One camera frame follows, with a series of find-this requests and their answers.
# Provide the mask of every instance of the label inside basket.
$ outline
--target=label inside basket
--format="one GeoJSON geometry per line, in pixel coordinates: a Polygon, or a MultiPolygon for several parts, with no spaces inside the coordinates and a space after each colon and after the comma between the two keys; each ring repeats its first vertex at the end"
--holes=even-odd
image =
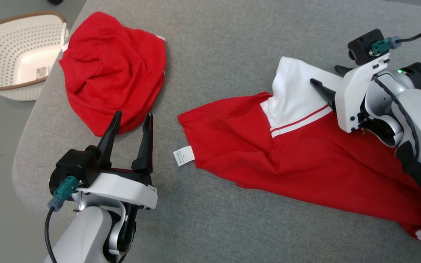
{"type": "Polygon", "coordinates": [[[37,68],[37,80],[48,76],[50,70],[52,70],[52,67],[53,66],[51,65],[37,68]]]}

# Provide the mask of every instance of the white plastic basket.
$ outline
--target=white plastic basket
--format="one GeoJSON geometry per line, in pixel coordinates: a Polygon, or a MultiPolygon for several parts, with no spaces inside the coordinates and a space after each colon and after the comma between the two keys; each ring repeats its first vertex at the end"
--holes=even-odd
{"type": "Polygon", "coordinates": [[[0,95],[37,100],[69,29],[62,15],[44,11],[0,21],[0,95]]]}

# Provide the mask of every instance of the perforated basket wall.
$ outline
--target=perforated basket wall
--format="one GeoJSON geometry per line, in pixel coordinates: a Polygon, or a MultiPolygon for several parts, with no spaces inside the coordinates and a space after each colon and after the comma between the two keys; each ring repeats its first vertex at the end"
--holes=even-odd
{"type": "Polygon", "coordinates": [[[0,95],[13,100],[36,100],[46,77],[15,83],[17,61],[27,52],[43,52],[50,47],[59,52],[68,32],[65,19],[52,11],[0,21],[0,95]]]}

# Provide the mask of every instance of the crumpled red cloth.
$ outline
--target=crumpled red cloth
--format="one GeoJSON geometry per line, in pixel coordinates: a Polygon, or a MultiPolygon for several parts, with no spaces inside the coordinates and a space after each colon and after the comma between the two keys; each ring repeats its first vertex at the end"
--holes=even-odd
{"type": "Polygon", "coordinates": [[[93,13],[72,34],[60,65],[72,109],[96,136],[117,110],[119,133],[142,123],[164,83],[165,40],[93,13]]]}

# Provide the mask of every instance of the gray table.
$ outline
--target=gray table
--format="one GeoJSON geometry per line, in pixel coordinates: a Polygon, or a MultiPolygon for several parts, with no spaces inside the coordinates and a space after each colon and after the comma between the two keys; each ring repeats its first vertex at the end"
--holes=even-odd
{"type": "MultiPolygon", "coordinates": [[[[172,155],[187,145],[178,114],[270,91],[282,56],[331,71],[353,66],[350,40],[374,28],[385,36],[421,32],[421,7],[372,0],[89,0],[74,28],[98,10],[167,40],[166,81],[152,110],[159,201],[156,210],[138,214],[130,261],[421,263],[421,242],[395,222],[244,190],[192,163],[179,168],[172,155]]],[[[421,40],[405,43],[391,60],[393,67],[421,62],[421,40]]],[[[117,137],[114,167],[130,167],[141,137],[140,129],[117,137]]],[[[19,196],[46,213],[56,161],[98,140],[69,106],[57,63],[15,157],[19,196]]],[[[59,212],[66,223],[73,208],[59,212]]]]}

